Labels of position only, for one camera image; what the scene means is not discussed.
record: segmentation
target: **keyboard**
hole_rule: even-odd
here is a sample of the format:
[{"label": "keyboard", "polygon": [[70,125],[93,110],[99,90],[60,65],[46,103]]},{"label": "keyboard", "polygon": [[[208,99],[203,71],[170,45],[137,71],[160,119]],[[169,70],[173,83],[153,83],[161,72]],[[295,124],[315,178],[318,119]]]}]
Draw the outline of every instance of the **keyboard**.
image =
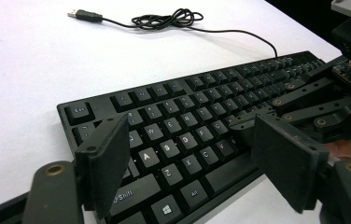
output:
[{"label": "keyboard", "polygon": [[127,114],[132,158],[106,223],[191,223],[262,175],[232,136],[240,115],[270,108],[324,63],[309,51],[57,106],[71,150],[103,119]]}]

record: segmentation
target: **black cable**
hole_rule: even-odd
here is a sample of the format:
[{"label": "black cable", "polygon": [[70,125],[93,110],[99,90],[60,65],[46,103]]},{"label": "black cable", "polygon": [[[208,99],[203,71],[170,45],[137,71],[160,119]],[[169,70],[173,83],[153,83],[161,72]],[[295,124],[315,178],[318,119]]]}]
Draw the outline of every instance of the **black cable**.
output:
[{"label": "black cable", "polygon": [[74,10],[73,12],[68,13],[68,16],[74,17],[78,20],[83,20],[83,21],[91,21],[91,22],[108,21],[125,28],[139,28],[147,31],[158,31],[169,26],[174,26],[178,28],[188,28],[194,31],[205,32],[205,33],[242,33],[246,35],[252,35],[257,39],[268,44],[274,50],[274,56],[275,58],[277,58],[277,50],[273,44],[271,44],[269,41],[265,40],[264,38],[258,35],[252,34],[248,31],[243,31],[243,30],[213,31],[213,30],[204,30],[204,29],[192,27],[192,24],[194,22],[202,21],[204,17],[201,13],[192,12],[187,8],[180,8],[176,10],[175,13],[173,13],[173,15],[171,16],[145,15],[141,17],[135,17],[132,19],[132,23],[134,23],[135,25],[126,25],[117,21],[112,21],[110,19],[103,18],[103,16],[100,14],[88,12],[85,10]]}]

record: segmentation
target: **usb plug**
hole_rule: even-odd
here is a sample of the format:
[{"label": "usb plug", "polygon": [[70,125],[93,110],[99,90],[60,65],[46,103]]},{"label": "usb plug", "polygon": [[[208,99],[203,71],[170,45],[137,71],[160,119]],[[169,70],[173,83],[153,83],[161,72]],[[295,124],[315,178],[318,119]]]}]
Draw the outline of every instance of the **usb plug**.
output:
[{"label": "usb plug", "polygon": [[102,22],[103,16],[94,12],[89,12],[85,10],[72,10],[67,13],[69,17],[76,18],[81,21],[90,21],[90,22]]}]

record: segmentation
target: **space bar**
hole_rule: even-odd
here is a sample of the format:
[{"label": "space bar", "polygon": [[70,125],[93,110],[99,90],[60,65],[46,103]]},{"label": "space bar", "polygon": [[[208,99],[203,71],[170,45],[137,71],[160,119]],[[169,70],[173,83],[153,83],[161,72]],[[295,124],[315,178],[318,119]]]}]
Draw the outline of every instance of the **space bar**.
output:
[{"label": "space bar", "polygon": [[257,169],[251,153],[246,152],[205,175],[202,184],[211,197],[217,196]]}]

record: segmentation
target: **white table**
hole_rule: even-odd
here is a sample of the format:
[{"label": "white table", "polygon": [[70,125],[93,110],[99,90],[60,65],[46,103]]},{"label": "white table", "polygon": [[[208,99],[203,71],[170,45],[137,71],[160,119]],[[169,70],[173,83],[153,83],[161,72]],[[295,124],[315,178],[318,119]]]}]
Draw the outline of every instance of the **white table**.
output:
[{"label": "white table", "polygon": [[[147,34],[66,16],[82,8],[130,23],[181,7],[204,14],[196,27],[247,30],[272,42],[279,55],[310,50],[328,62],[341,54],[262,0],[0,0],[0,203],[28,191],[39,167],[73,159],[56,105],[274,56],[249,35],[175,28]],[[210,222],[318,223],[319,207],[300,216],[262,179],[220,206],[228,205]],[[85,218],[93,222],[91,213]]]}]

